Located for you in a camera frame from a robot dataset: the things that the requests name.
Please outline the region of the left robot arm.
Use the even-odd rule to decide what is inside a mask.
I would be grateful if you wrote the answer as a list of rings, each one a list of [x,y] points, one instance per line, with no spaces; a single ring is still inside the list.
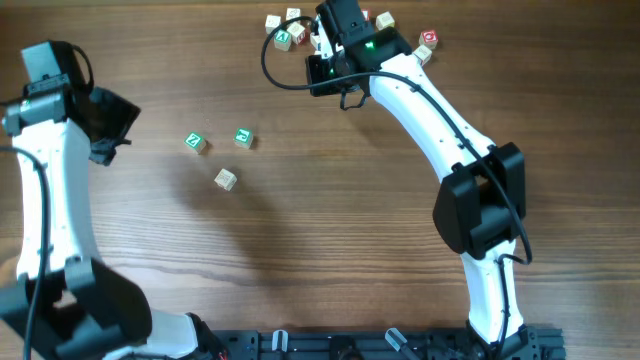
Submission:
[[[29,83],[5,103],[2,126],[19,161],[24,235],[1,317],[23,338],[24,357],[225,358],[198,316],[152,310],[141,288],[99,254],[88,168],[111,163],[139,108],[95,85],[77,45],[47,40],[21,56]]]

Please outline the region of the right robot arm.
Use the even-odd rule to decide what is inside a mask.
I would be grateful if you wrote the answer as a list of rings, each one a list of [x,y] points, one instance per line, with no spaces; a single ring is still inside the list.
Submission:
[[[440,182],[433,222],[461,258],[470,309],[458,348],[429,341],[426,354],[540,358],[542,347],[525,324],[514,285],[515,265],[532,260],[518,147],[498,146],[470,126],[427,77],[429,48],[412,48],[391,25],[372,25],[357,2],[322,2],[312,32],[320,42],[307,60],[311,94],[362,91],[400,122]]]

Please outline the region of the blue sided wooden block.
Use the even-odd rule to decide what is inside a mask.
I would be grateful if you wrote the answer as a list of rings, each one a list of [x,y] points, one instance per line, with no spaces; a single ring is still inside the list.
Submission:
[[[310,35],[310,43],[316,51],[320,50],[321,38],[319,35]]]

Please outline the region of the red sided wooden block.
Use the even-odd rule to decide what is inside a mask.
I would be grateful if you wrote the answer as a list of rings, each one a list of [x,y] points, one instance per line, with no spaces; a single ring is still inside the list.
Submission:
[[[306,28],[297,22],[291,23],[287,27],[287,32],[291,35],[292,42],[296,45],[300,45],[306,39]]]

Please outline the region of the green A letter block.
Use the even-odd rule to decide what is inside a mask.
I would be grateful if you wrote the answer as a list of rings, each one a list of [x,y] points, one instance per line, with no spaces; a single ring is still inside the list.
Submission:
[[[273,43],[276,49],[287,52],[291,48],[292,36],[288,31],[277,30],[273,37]]]

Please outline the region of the wooden block yellow sided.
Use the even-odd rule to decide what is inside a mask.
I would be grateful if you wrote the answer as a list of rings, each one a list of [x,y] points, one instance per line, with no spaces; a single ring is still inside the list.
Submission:
[[[286,10],[286,20],[296,19],[301,16],[300,8],[288,8]]]

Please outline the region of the plain wooden block top left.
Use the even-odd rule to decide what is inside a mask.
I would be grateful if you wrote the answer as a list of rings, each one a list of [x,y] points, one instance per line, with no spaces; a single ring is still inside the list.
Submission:
[[[267,15],[265,20],[265,31],[269,35],[273,30],[281,25],[281,17],[278,15]]]

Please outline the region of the yellow S wooden block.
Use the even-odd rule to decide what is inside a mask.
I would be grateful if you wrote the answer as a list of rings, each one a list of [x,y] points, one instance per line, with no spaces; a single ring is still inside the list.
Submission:
[[[389,11],[377,15],[375,18],[375,25],[378,31],[393,28],[395,24],[395,19]]]

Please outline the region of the green Z block far left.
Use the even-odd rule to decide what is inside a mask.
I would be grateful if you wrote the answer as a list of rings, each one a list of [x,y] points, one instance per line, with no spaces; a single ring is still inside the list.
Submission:
[[[202,153],[207,147],[207,140],[197,132],[190,132],[185,137],[184,143],[197,154]]]

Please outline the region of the green J letter block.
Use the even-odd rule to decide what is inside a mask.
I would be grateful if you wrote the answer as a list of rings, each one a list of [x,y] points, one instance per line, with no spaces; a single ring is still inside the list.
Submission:
[[[252,147],[254,139],[253,131],[247,128],[238,128],[235,136],[234,143],[242,148],[250,149]]]

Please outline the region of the red A sided block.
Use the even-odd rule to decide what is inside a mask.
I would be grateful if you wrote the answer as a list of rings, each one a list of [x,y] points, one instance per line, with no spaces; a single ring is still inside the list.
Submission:
[[[413,55],[416,57],[421,67],[425,66],[430,61],[432,54],[433,51],[425,45],[420,45],[413,51]]]

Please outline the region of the red O letter block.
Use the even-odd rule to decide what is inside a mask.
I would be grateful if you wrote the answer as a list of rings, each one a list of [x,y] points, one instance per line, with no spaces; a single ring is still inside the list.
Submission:
[[[439,37],[435,30],[425,30],[420,33],[419,44],[434,50],[439,42]]]

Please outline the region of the red sided picture block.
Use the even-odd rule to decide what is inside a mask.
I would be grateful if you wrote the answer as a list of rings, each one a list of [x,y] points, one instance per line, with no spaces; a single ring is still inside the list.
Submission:
[[[231,191],[237,182],[237,177],[231,171],[222,168],[216,175],[214,182],[225,191]]]

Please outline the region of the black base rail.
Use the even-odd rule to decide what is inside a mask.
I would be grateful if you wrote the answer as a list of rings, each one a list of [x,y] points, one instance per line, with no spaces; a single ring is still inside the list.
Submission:
[[[521,326],[503,344],[487,344],[469,328],[430,331],[295,333],[216,331],[222,360],[514,359],[565,360],[560,329]]]

